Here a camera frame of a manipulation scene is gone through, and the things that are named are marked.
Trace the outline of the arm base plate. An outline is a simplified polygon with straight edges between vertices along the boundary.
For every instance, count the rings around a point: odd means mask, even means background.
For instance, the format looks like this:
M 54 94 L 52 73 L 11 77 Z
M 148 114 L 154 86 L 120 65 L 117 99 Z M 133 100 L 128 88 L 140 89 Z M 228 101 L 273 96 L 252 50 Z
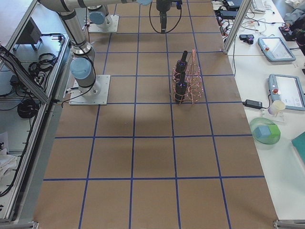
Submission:
M 119 24 L 119 15 L 104 16 L 102 13 L 91 13 L 90 33 L 116 33 Z
M 71 93 L 69 105 L 106 105 L 108 101 L 110 75 L 97 75 L 94 86 L 89 88 L 79 88 L 78 83 L 74 80 L 73 87 L 77 87 Z

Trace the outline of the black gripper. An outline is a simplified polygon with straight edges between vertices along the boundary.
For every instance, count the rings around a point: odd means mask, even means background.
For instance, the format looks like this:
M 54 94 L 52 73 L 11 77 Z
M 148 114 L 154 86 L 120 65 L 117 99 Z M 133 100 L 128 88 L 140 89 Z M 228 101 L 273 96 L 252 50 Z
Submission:
M 181 10 L 182 4 L 183 4 L 183 2 L 181 0 L 157 0 L 156 1 L 156 9 L 158 11 L 161 11 L 159 13 L 161 33 L 166 33 L 166 27 L 167 27 L 167 12 L 166 11 L 169 11 L 171 9 L 171 7 L 176 7 L 178 10 Z

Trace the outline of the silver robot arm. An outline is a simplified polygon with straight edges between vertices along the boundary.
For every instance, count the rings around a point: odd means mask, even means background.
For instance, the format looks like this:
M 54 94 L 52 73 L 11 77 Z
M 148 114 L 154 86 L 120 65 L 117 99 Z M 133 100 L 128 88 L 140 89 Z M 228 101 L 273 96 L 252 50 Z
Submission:
M 77 18 L 76 9 L 90 11 L 89 18 L 96 25 L 106 25 L 108 5 L 134 3 L 133 0 L 40 0 L 47 9 L 58 14 L 71 41 L 70 71 L 78 83 L 81 95 L 98 94 L 100 86 L 94 70 L 95 51 L 86 39 Z
M 107 28 L 111 26 L 112 19 L 109 16 L 107 5 L 98 5 L 88 8 L 90 21 L 100 28 Z

